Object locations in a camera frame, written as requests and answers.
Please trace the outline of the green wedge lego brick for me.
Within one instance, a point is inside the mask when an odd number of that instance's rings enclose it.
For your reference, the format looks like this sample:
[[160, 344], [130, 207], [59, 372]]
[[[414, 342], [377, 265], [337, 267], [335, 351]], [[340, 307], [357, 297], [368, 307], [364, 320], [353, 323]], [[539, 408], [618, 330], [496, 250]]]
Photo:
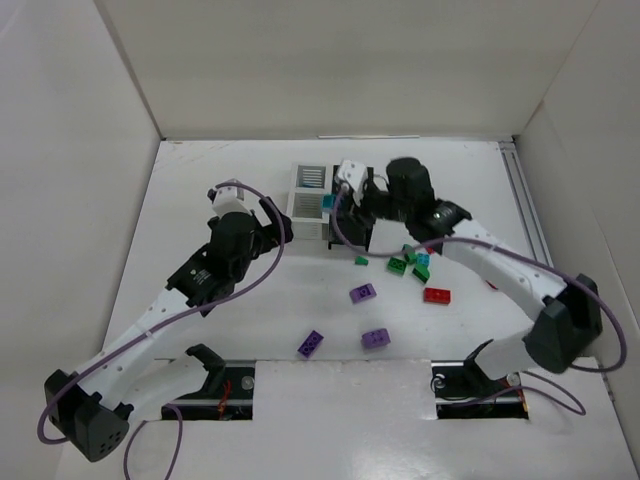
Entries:
[[417, 253], [411, 245], [404, 244], [402, 247], [402, 254], [407, 264], [413, 265], [416, 263]]

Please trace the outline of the small blue lego brick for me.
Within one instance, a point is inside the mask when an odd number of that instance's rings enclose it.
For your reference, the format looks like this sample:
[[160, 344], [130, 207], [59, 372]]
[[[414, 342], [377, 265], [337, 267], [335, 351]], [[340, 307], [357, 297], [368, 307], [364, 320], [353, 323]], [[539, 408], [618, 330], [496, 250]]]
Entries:
[[418, 253], [416, 263], [428, 267], [431, 263], [431, 257], [428, 253]]

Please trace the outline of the green square lego brick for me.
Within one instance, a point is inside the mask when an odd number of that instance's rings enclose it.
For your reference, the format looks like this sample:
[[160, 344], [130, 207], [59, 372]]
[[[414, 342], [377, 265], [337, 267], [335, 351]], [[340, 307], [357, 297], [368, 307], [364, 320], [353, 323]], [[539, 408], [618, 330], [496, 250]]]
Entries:
[[390, 257], [387, 262], [387, 270], [395, 275], [403, 276], [406, 272], [408, 263], [401, 258]]

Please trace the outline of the green sloped lego brick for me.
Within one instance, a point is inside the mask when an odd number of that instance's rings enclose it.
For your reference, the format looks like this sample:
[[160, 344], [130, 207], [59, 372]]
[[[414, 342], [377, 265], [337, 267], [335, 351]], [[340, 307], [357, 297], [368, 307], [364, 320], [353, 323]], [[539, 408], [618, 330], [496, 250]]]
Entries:
[[423, 264], [415, 264], [412, 269], [412, 275], [422, 284], [426, 284], [431, 277], [429, 268]]

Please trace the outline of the teal lego brick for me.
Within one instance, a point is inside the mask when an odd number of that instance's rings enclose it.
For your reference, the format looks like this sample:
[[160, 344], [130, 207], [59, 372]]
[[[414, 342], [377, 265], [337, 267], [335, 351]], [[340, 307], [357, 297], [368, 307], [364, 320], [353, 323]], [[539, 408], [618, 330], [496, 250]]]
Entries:
[[321, 202], [321, 211], [323, 213], [329, 213], [334, 208], [336, 195], [335, 194], [325, 194], [322, 198]]

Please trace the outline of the red rectangular lego brick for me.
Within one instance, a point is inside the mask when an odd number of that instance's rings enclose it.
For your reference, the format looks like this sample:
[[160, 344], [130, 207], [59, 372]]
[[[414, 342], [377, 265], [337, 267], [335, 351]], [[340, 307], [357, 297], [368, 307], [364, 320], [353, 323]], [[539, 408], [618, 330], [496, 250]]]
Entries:
[[427, 287], [423, 291], [423, 301], [431, 304], [449, 305], [451, 303], [451, 291]]

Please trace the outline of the purple arched lego brick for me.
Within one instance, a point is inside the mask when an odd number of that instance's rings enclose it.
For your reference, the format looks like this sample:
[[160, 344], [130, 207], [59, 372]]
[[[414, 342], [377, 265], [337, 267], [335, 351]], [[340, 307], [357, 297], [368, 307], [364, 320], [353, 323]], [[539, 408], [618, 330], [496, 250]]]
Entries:
[[377, 292], [371, 283], [358, 286], [349, 291], [349, 297], [353, 304], [371, 300], [377, 296]]

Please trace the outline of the purple rounded lego brick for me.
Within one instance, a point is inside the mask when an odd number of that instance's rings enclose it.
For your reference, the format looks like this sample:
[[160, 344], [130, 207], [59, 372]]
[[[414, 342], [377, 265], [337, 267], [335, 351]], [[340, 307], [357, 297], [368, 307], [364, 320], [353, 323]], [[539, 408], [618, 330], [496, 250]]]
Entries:
[[361, 335], [361, 346], [364, 350], [384, 348], [390, 343], [390, 334], [386, 328], [371, 330]]

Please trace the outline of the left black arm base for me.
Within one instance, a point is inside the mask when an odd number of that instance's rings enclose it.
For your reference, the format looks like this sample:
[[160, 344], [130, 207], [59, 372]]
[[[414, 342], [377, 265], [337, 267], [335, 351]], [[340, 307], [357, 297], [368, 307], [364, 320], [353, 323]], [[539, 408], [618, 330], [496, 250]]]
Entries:
[[172, 402], [175, 409], [164, 406], [163, 420], [250, 421], [253, 419], [256, 362], [227, 361], [204, 344], [186, 350], [207, 372], [202, 385]]

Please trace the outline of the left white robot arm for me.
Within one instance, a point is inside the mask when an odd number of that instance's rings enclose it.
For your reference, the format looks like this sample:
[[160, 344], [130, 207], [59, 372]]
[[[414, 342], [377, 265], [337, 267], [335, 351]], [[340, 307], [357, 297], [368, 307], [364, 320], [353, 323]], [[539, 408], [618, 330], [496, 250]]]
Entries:
[[203, 344], [153, 373], [147, 369], [182, 332], [271, 275], [266, 270], [248, 286], [238, 286], [254, 260], [269, 252], [281, 257], [293, 238], [290, 219], [273, 200], [258, 199], [269, 224], [261, 224], [242, 204], [217, 212], [209, 221], [210, 240], [169, 277], [124, 334], [73, 372], [56, 370], [46, 379], [46, 405], [36, 427], [41, 443], [71, 443], [88, 461], [98, 462], [147, 414], [206, 383], [220, 382], [225, 362]]

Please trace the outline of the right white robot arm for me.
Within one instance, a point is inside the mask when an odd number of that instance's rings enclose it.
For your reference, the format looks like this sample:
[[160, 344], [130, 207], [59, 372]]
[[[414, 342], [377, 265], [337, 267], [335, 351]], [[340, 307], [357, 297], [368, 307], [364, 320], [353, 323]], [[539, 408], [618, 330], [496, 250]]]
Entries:
[[471, 385], [535, 367], [563, 373], [600, 336], [593, 280], [585, 275], [562, 279], [504, 250], [467, 210], [436, 197], [419, 160], [394, 159], [386, 175], [387, 187], [381, 190], [364, 164], [342, 161], [334, 176], [339, 213], [365, 225], [378, 219], [404, 224], [414, 240], [491, 283], [532, 322], [508, 337], [482, 343], [467, 356], [462, 371]]

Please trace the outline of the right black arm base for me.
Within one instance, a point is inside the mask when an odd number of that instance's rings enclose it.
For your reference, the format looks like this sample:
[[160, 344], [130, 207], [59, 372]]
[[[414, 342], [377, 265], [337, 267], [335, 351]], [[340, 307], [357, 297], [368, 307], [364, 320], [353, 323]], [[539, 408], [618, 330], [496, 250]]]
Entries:
[[490, 340], [464, 360], [436, 360], [431, 364], [430, 389], [436, 400], [438, 420], [528, 420], [524, 396], [510, 387], [506, 378], [489, 379], [475, 360]]

